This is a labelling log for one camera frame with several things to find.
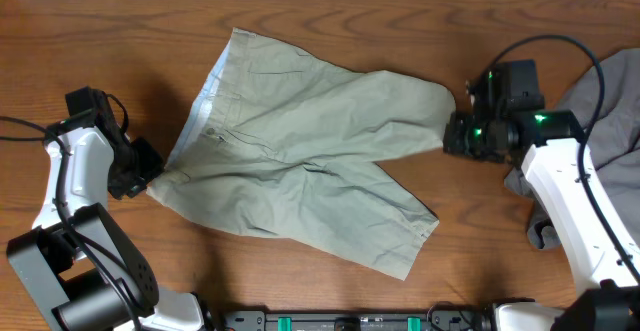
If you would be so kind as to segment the khaki green shorts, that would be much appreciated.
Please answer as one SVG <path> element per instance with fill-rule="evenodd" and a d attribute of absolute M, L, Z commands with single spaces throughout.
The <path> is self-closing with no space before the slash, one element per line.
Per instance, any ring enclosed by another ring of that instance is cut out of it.
<path fill-rule="evenodd" d="M 402 280 L 439 220 L 381 163 L 440 148 L 454 108 L 440 84 L 236 29 L 148 193 L 196 224 Z"/>

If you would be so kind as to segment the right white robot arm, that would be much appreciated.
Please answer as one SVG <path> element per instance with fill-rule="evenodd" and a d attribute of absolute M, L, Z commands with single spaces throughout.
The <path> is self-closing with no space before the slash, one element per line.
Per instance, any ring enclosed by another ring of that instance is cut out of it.
<path fill-rule="evenodd" d="M 518 168 L 570 264 L 577 294 L 570 307 L 497 303 L 490 309 L 492 329 L 638 329 L 639 246 L 601 185 L 572 112 L 526 111 L 497 119 L 454 112 L 444 150 Z"/>

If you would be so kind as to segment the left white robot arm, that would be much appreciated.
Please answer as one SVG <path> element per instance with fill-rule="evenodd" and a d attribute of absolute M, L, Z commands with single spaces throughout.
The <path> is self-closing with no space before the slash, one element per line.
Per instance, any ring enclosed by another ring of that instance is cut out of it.
<path fill-rule="evenodd" d="M 43 206 L 9 241 L 9 264 L 53 330 L 210 330 L 196 295 L 158 285 L 151 266 L 108 213 L 163 171 L 143 138 L 130 140 L 116 97 L 84 87 L 65 96 L 68 118 L 42 130 L 50 158 Z"/>

